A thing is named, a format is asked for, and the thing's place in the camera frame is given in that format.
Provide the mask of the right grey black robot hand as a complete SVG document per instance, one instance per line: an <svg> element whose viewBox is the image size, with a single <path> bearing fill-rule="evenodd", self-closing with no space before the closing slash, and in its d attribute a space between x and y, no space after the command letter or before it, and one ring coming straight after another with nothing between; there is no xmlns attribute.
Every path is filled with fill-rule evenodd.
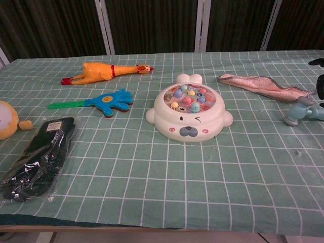
<svg viewBox="0 0 324 243"><path fill-rule="evenodd" d="M309 65L319 65L320 67L324 67L324 58L318 58L308 62ZM320 100L324 99L324 74L320 75L316 82L316 91Z"/></svg>

